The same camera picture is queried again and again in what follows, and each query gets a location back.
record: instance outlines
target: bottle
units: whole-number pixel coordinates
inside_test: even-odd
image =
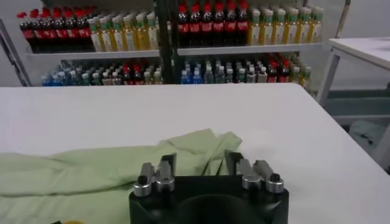
[[[246,81],[245,69],[244,68],[240,68],[238,70],[237,83],[245,83],[245,81]]]
[[[142,14],[136,16],[137,20],[137,35],[138,35],[138,44],[139,50],[145,51],[150,49],[149,37],[147,36],[147,30],[144,26],[144,18]]]
[[[115,86],[122,85],[122,80],[119,77],[117,72],[113,72],[112,73],[112,84],[115,85]]]
[[[248,41],[248,5],[245,1],[242,1],[239,5],[239,11],[237,16],[237,43],[238,45],[246,45]]]
[[[81,48],[78,42],[80,34],[77,28],[77,21],[70,10],[65,10],[65,28],[69,37],[68,49],[71,51],[79,51]]]
[[[116,47],[118,48],[118,51],[126,51],[126,39],[124,40],[125,36],[118,17],[112,18],[112,23],[114,25],[114,38]]]
[[[91,39],[93,46],[95,48],[96,52],[103,52],[103,46],[101,43],[101,40],[99,38],[100,36],[100,31],[98,31],[98,28],[96,27],[96,20],[95,19],[89,19],[88,23],[90,24],[90,29],[91,29]]]
[[[155,15],[151,13],[147,16],[147,24],[149,25],[148,36],[151,44],[151,50],[158,49],[157,31],[155,26]]]
[[[257,82],[264,83],[267,82],[267,68],[261,67],[260,72],[257,74]]]
[[[291,76],[291,82],[299,84],[299,72],[300,68],[298,66],[295,66],[292,70],[292,76]]]
[[[265,11],[264,21],[260,28],[260,45],[270,45],[272,42],[272,15],[271,10]]]
[[[179,17],[178,17],[178,32],[179,32],[179,46],[188,47],[190,45],[190,37],[188,35],[188,14],[185,5],[179,6]]]
[[[211,14],[210,3],[205,4],[205,10],[202,16],[202,45],[211,46],[213,44],[213,14]]]
[[[294,44],[298,29],[298,10],[290,9],[289,22],[285,25],[285,33],[283,34],[283,44]]]
[[[272,33],[272,44],[282,44],[283,33],[285,31],[285,15],[286,11],[283,9],[277,10],[277,21],[274,24]]]
[[[207,66],[206,67],[204,83],[205,84],[212,84],[212,83],[214,83],[214,75],[213,75],[213,71],[212,71],[212,67],[211,66]]]
[[[213,45],[223,46],[224,45],[224,5],[217,3],[215,5],[215,14],[213,21]]]
[[[36,52],[36,37],[31,28],[30,21],[27,19],[27,13],[18,13],[16,17],[19,19],[19,28],[22,31],[26,41],[29,43],[32,52]]]
[[[289,76],[290,76],[290,63],[288,60],[283,61],[283,67],[278,75],[278,82],[289,82]]]
[[[322,42],[322,14],[324,9],[320,7],[314,8],[313,23],[310,26],[308,43],[320,43]]]
[[[269,71],[267,76],[267,82],[276,82],[277,81],[277,63],[276,61],[271,61],[269,64]]]
[[[303,7],[301,10],[301,22],[298,24],[298,29],[295,37],[295,43],[306,43],[310,30],[309,14],[310,9]]]
[[[226,37],[226,45],[236,45],[237,39],[239,35],[236,33],[236,9],[233,2],[229,2],[227,5],[227,13],[225,19],[225,37]]]
[[[252,25],[250,28],[250,35],[248,36],[249,45],[258,45],[260,37],[260,11],[255,9],[252,12]]]

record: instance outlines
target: red bottle label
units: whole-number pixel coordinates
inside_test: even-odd
[[[32,30],[25,30],[25,31],[22,31],[25,39],[33,39],[34,38],[34,33]]]
[[[68,33],[66,30],[56,30],[56,32],[59,38],[68,38]]]
[[[238,30],[247,30],[248,29],[248,22],[237,22],[237,29]]]
[[[276,82],[276,76],[267,76],[267,82]]]
[[[213,28],[213,23],[202,23],[202,31],[210,32]]]
[[[188,32],[188,24],[179,24],[179,32],[187,33]]]
[[[88,28],[79,29],[80,37],[90,37],[91,31]]]
[[[225,23],[226,31],[235,31],[236,30],[236,22],[226,22]]]
[[[279,76],[278,82],[288,82],[288,76]]]
[[[190,25],[190,32],[197,33],[199,31],[200,31],[200,24],[199,23]]]
[[[214,23],[213,29],[214,29],[214,31],[223,31],[224,30],[224,23]]]
[[[78,29],[71,29],[71,30],[67,30],[68,31],[68,36],[70,38],[77,38],[79,37],[79,30]]]

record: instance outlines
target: shelf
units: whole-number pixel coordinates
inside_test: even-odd
[[[146,58],[146,57],[159,57],[159,56],[160,56],[159,50],[27,54],[27,57],[34,59],[34,60],[45,60],[48,58],[56,58],[58,60],[83,60],[83,59],[106,59],[106,58]]]
[[[309,51],[322,48],[322,43],[315,44],[285,44],[265,46],[231,46],[231,47],[203,47],[203,48],[180,48],[177,54],[180,56],[190,55],[219,55],[219,54],[254,54],[269,52]]]

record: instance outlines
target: green towel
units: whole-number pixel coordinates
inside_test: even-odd
[[[176,153],[176,175],[226,174],[224,151],[237,150],[233,133],[210,129],[156,146],[75,150],[56,155],[0,154],[0,223],[129,224],[128,194],[143,163],[157,166]]]

